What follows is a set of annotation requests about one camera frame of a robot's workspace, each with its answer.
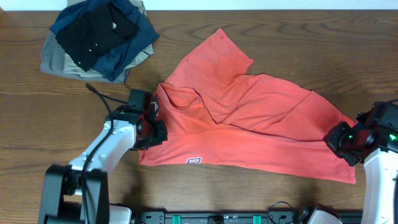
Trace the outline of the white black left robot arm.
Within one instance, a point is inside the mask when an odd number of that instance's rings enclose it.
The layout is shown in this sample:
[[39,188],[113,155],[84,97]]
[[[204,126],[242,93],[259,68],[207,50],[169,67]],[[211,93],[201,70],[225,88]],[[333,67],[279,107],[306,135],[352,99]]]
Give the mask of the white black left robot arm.
[[45,175],[39,223],[136,223],[134,210],[109,201],[108,176],[131,149],[145,150],[166,141],[163,121],[149,110],[122,105],[104,123],[99,136],[78,157]]

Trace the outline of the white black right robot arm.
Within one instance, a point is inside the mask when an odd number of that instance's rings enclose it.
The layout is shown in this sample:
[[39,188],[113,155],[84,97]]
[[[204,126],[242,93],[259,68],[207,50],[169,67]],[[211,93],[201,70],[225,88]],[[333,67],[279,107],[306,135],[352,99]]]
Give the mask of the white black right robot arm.
[[341,122],[323,138],[332,152],[349,165],[362,163],[366,192],[362,211],[335,212],[314,205],[300,223],[397,223],[397,128],[391,123]]

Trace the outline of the red orange t-shirt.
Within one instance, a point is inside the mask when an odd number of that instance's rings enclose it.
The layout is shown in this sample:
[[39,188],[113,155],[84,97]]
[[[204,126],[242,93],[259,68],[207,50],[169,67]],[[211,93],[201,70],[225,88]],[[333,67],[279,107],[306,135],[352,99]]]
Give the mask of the red orange t-shirt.
[[212,164],[355,183],[355,169],[323,142],[348,118],[318,93],[266,74],[217,30],[157,86],[168,139],[142,165]]

